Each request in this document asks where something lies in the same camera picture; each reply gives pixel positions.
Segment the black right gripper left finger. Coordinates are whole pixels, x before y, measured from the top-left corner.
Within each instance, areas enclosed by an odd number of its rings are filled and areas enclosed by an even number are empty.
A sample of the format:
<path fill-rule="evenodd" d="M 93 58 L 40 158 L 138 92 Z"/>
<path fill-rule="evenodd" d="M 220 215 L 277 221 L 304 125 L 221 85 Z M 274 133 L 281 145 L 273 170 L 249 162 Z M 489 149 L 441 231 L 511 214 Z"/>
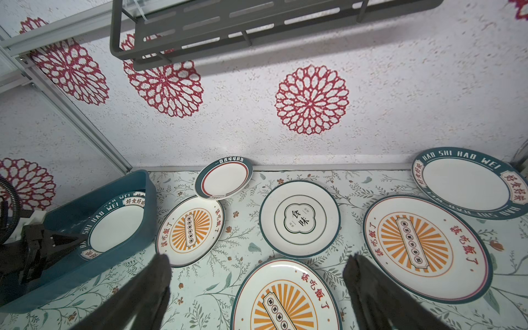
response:
<path fill-rule="evenodd" d="M 172 270 L 165 254 L 156 254 L 116 294 L 73 329 L 161 329 L 171 297 Z"/>

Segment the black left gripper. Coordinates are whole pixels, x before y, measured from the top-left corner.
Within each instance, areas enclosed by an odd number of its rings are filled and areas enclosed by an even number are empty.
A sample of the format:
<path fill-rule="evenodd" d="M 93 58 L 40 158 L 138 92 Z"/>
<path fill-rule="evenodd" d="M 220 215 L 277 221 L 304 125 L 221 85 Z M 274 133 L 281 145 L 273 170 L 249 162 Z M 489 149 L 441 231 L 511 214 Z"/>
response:
<path fill-rule="evenodd" d="M 40 279 L 53 258 L 63 258 L 83 242 L 82 235 L 52 234 L 43 225 L 26 225 L 21 239 L 1 246 L 1 280 L 14 274 L 19 283 Z"/>

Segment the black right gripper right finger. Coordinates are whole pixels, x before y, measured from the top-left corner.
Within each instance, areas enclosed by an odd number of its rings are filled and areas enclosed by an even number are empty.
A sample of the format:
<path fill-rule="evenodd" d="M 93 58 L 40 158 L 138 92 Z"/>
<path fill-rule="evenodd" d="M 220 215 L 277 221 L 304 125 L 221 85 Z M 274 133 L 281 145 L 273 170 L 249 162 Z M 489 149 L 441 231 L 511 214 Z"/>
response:
<path fill-rule="evenodd" d="M 368 258 L 349 256 L 342 273 L 360 329 L 448 329 Z"/>

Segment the green rim text plate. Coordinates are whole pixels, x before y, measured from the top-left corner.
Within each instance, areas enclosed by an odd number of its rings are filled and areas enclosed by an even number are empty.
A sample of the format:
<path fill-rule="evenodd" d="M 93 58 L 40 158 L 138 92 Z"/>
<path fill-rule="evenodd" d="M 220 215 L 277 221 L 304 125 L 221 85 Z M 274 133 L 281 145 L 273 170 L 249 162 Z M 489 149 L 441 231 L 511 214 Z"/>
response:
<path fill-rule="evenodd" d="M 81 231 L 87 237 L 78 249 L 81 258 L 90 261 L 129 239 L 142 223 L 145 203 L 146 193 L 131 191 L 103 204 Z"/>
<path fill-rule="evenodd" d="M 497 221 L 527 215 L 527 179 L 490 155 L 431 148 L 415 157 L 411 171 L 425 195 L 456 213 Z"/>

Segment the sunburst plate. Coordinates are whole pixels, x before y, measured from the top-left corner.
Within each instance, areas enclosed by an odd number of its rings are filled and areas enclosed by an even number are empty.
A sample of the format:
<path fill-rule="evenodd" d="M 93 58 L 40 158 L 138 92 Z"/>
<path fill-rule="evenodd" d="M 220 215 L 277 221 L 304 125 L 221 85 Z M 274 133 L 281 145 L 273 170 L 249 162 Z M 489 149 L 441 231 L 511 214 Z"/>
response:
<path fill-rule="evenodd" d="M 492 260 L 481 238 L 466 221 L 424 198 L 383 197 L 367 208 L 362 230 L 374 263 L 412 294 L 464 304 L 492 284 Z"/>
<path fill-rule="evenodd" d="M 174 207 L 162 222 L 155 250 L 169 258 L 172 268 L 190 266 L 214 248 L 224 224 L 224 208 L 218 201 L 190 197 Z"/>
<path fill-rule="evenodd" d="M 342 329 L 329 286 L 308 265 L 290 258 L 262 263 L 235 296 L 231 329 Z"/>

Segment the teal plastic bin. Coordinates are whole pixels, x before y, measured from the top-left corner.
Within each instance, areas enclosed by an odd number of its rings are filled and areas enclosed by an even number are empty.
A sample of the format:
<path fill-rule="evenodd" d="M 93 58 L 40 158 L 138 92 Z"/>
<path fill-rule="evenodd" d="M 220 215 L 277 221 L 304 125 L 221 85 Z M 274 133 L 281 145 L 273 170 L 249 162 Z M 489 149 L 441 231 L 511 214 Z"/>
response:
<path fill-rule="evenodd" d="M 87 238 L 36 283 L 9 278 L 1 286 L 1 312 L 31 312 L 144 250 L 155 236 L 156 208 L 155 186 L 141 170 L 48 213 L 46 230 Z"/>

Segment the small clover plate green rim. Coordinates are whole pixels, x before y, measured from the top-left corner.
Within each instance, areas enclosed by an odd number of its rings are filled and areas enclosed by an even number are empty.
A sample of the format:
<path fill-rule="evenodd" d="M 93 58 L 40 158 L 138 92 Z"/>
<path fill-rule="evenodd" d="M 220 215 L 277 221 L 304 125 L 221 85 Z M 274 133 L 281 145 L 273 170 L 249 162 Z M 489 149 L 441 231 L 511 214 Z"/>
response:
<path fill-rule="evenodd" d="M 258 215 L 261 234 L 286 257 L 321 254 L 337 239 L 341 215 L 334 197 L 314 182 L 294 180 L 274 188 Z"/>

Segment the grey metal wall shelf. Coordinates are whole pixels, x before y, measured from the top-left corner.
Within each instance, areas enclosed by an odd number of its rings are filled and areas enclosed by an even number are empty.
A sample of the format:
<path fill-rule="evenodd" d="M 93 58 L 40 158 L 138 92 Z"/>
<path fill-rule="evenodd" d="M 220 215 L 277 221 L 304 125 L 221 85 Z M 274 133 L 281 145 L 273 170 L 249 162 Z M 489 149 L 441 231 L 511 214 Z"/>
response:
<path fill-rule="evenodd" d="M 441 1 L 113 1 L 109 48 L 143 71 L 415 14 Z"/>

